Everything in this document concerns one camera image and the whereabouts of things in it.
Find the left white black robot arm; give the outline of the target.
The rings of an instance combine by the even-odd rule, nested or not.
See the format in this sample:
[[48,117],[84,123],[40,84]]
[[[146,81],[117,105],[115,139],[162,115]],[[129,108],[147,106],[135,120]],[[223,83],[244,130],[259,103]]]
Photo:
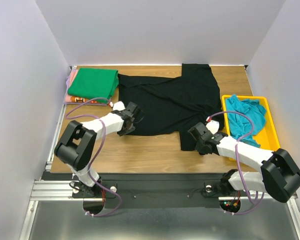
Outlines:
[[94,120],[86,122],[72,120],[66,126],[54,148],[54,155],[78,177],[90,197],[101,193],[100,175],[92,168],[95,142],[101,139],[102,148],[108,134],[116,133],[121,137],[132,133],[141,112],[135,103],[129,102],[125,106],[119,101],[101,118],[94,116]]

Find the black polo shirt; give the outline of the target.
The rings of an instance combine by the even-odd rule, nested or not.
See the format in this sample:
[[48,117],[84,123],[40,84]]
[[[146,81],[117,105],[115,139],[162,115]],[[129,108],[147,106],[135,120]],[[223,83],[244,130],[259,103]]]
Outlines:
[[220,88],[208,64],[182,64],[181,76],[175,78],[119,74],[118,81],[118,99],[142,110],[131,135],[178,132],[182,151],[196,147],[189,129],[222,109]]

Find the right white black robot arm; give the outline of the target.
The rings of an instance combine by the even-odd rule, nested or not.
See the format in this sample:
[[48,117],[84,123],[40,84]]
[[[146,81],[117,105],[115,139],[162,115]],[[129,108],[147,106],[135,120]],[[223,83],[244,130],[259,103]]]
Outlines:
[[272,151],[238,142],[202,122],[188,132],[196,140],[195,149],[199,154],[216,154],[253,168],[253,172],[236,168],[225,173],[216,185],[223,195],[249,190],[269,194],[276,201],[286,203],[299,189],[300,168],[288,151],[282,148]]

